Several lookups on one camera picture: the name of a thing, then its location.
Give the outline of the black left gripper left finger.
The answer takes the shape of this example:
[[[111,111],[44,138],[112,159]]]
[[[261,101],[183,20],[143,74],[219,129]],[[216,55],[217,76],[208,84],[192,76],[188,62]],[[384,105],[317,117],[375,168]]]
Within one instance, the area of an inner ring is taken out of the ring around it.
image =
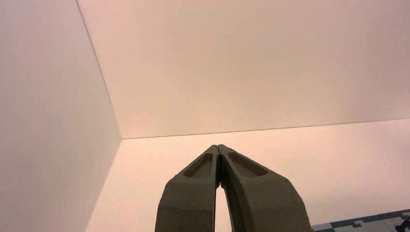
[[[213,232],[220,186],[217,145],[211,145],[165,185],[155,223],[157,232]]]

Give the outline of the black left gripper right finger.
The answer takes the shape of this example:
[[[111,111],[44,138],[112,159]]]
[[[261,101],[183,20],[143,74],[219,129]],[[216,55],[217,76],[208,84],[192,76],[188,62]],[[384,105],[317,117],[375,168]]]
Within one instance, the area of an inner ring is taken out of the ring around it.
[[[312,231],[305,204],[286,177],[225,145],[218,147],[232,231]]]

